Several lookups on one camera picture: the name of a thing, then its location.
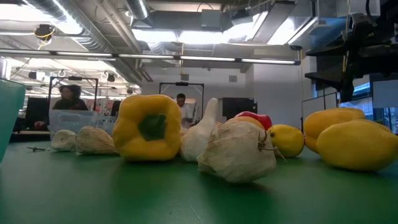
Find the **man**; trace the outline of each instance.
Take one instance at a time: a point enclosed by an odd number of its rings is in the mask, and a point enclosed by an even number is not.
[[[183,93],[177,95],[177,104],[180,106],[181,111],[181,125],[188,129],[192,123],[192,112],[189,105],[185,104],[185,95]]]

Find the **yellow bell pepper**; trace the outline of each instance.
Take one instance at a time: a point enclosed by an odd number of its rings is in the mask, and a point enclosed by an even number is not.
[[[170,97],[130,96],[120,105],[114,145],[129,161],[166,161],[180,149],[180,123],[180,108]]]

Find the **ceiling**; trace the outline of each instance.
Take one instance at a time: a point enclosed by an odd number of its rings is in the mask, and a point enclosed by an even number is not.
[[[86,16],[87,19],[91,21],[91,23],[99,30],[100,34],[106,39],[107,42],[115,49],[115,51],[121,53],[131,53],[134,52],[134,48],[140,49],[142,52],[147,54],[152,54],[150,48],[147,43],[144,41],[136,42],[134,47],[131,44],[127,44],[125,39],[120,35],[120,26],[122,24],[118,23],[117,17],[121,19],[123,22],[123,26],[130,28],[131,26],[131,18],[126,14],[128,9],[125,4],[125,0],[108,0],[113,7],[113,9],[117,12],[118,16],[111,15],[112,20],[116,21],[116,24],[119,25],[119,30],[115,29],[114,24],[109,21],[109,18],[106,17],[106,13],[104,13],[103,8],[98,6],[97,0],[68,0],[73,1],[76,6],[79,8],[82,14]],[[177,12],[197,12],[202,9],[209,9],[212,7],[213,9],[221,9],[222,11],[232,11],[236,9],[238,6],[255,6],[260,1],[227,1],[227,0],[209,0],[206,4],[199,0],[156,0],[150,1],[147,3],[150,7],[151,12],[153,11],[174,11],[174,14]],[[291,50],[288,45],[267,45],[266,39],[262,39],[265,36],[269,35],[268,32],[274,33],[276,36],[275,40],[280,40],[285,38],[286,30],[282,28],[285,27],[289,32],[297,32],[297,30],[301,29],[302,25],[312,18],[313,15],[313,4],[311,0],[291,0],[290,2],[296,2],[296,5],[289,10],[289,13],[282,17],[280,23],[277,26],[265,27],[265,22],[260,23],[259,32],[256,34],[256,38],[253,41],[233,41],[229,43],[223,44],[176,44],[175,42],[163,42],[163,46],[166,51],[170,54],[181,54],[183,52],[184,55],[193,55],[193,56],[212,56],[212,57],[246,57],[246,58],[273,58],[273,59],[281,59],[281,60],[297,60],[299,56],[296,51]],[[304,50],[312,48],[314,45],[320,42],[326,42],[329,39],[335,38],[340,30],[343,28],[341,25],[345,23],[344,18],[337,17],[337,6],[339,6],[340,0],[320,0],[320,13],[323,20],[327,21],[328,24],[331,24],[330,28],[327,32],[324,33],[323,36],[311,36],[309,35],[309,31],[316,24],[311,25],[309,29],[307,29],[297,40],[295,40],[292,44],[301,45]],[[46,17],[42,17],[40,14],[36,14],[35,16],[28,15],[32,13],[24,7],[24,10],[18,10],[19,14],[16,14],[15,11],[8,10],[9,13],[0,14],[0,31],[5,30],[13,30],[20,32],[33,32],[39,24],[51,24],[49,19]],[[40,41],[34,35],[0,35],[0,48],[11,48],[11,49],[38,49],[40,46]],[[51,43],[48,45],[44,45],[41,47],[41,50],[67,50],[67,51],[77,51],[82,52],[86,51],[82,45],[78,44],[73,38],[63,37],[62,32],[58,32],[52,38]],[[23,66],[29,58],[14,58],[12,60],[12,68],[13,73],[16,71],[17,67]],[[125,61],[131,69],[134,70],[137,63],[135,60],[130,59]],[[196,68],[235,68],[240,69],[241,72],[246,72],[250,67],[250,64],[242,64],[242,63],[228,63],[228,62],[206,62],[206,61],[189,61],[186,60],[183,63],[179,61],[164,61],[164,60],[143,60],[142,64],[145,67],[161,67],[161,68],[169,68],[169,67],[196,67]],[[116,74],[116,81],[114,83],[108,83],[106,79],[101,78],[101,75],[104,77],[103,73],[105,71],[116,73],[117,70],[110,66],[108,63],[104,63],[101,61],[71,61],[68,62],[66,60],[50,60],[50,59],[35,59],[30,60],[25,65],[25,71],[17,71],[16,77],[19,80],[28,80],[27,74],[29,70],[43,70],[48,72],[53,72],[53,74],[57,74],[59,71],[64,70],[67,71],[69,75],[76,75],[82,77],[90,77],[90,78],[99,78],[100,86],[111,86],[117,85],[120,88],[120,93],[126,93],[126,85],[128,82],[122,77]],[[143,82],[148,80],[141,75],[141,79]]]

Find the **desk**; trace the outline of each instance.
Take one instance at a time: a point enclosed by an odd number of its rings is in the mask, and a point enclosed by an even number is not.
[[[334,169],[306,150],[247,185],[197,165],[32,152],[0,164],[0,223],[398,223],[398,164],[377,174]]]

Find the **dark hair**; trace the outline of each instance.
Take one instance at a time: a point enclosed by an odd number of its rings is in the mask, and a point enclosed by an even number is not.
[[[64,88],[68,88],[72,92],[74,99],[79,99],[80,98],[80,95],[81,95],[81,87],[80,86],[78,86],[78,85],[63,85],[63,86],[60,86],[60,89],[59,89],[60,93],[62,93],[62,90]]]
[[[177,99],[178,98],[184,98],[185,99],[185,95],[183,94],[183,93],[179,93],[178,95],[177,95]]]

